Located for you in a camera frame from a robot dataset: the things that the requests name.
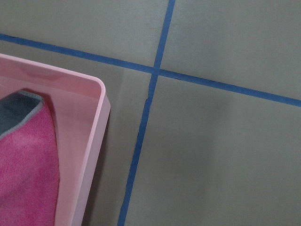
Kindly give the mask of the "pink plastic bin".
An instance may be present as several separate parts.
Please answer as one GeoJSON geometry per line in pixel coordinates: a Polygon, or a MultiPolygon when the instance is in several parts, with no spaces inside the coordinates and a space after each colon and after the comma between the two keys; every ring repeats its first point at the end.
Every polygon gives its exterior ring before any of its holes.
{"type": "Polygon", "coordinates": [[[105,85],[93,76],[1,55],[1,97],[21,89],[44,97],[53,116],[60,170],[55,224],[79,226],[110,114],[105,85]]]}

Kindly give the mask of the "pink grey cloth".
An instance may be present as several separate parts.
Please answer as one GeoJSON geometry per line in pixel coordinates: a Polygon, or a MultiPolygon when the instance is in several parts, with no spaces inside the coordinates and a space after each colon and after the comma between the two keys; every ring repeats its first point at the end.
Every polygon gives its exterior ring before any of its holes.
{"type": "Polygon", "coordinates": [[[20,90],[1,99],[1,225],[54,225],[59,180],[55,128],[44,98],[20,90]]]}

